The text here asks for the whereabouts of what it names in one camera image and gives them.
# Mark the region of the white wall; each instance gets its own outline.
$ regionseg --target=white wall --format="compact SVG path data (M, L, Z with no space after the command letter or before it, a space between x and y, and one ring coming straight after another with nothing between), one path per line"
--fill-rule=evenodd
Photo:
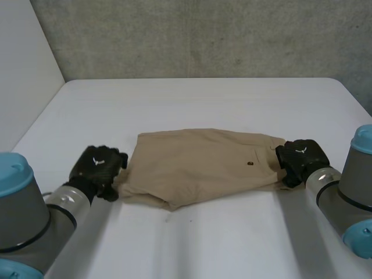
M0 0L0 151L18 143L64 83L29 0Z

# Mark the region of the folded garment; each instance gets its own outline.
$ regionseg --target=folded garment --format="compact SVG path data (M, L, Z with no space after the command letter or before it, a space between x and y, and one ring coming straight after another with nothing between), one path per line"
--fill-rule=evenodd
M250 189L286 188L275 148L282 138L216 129L138 135L124 202L167 210Z

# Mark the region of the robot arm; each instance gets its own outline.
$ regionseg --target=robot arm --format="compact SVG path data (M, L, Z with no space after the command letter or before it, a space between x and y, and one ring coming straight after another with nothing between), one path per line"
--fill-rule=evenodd
M276 151L287 171L283 182L292 188L304 182L344 244L357 256L371 258L372 125L357 129L342 175L310 139L286 142Z
M127 160L117 149L89 146L69 181L44 202L26 159L0 154L0 278L43 278L84 222L93 198L118 198L111 186Z

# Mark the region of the tabletop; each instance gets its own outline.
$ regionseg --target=tabletop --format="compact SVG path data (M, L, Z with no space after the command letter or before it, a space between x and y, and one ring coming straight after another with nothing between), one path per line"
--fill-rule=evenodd
M42 192L64 183L88 145L132 154L137 135L183 128L312 138L342 171L372 118L330 78L76 80L13 151ZM306 191L249 191L175 212L95 199L47 278L371 278Z

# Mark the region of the glove logo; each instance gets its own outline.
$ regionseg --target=glove logo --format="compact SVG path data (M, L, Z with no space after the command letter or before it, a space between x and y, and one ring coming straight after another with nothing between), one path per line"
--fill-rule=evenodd
M305 147L304 150L296 150L296 149L295 149L296 152L298 152L298 153L304 153L304 154L305 154L305 151L306 151L306 150L307 150L307 147Z
M98 166L99 164L104 164L105 163L105 160L102 160L102 161L97 161L94 157L93 157L93 162L96 166Z

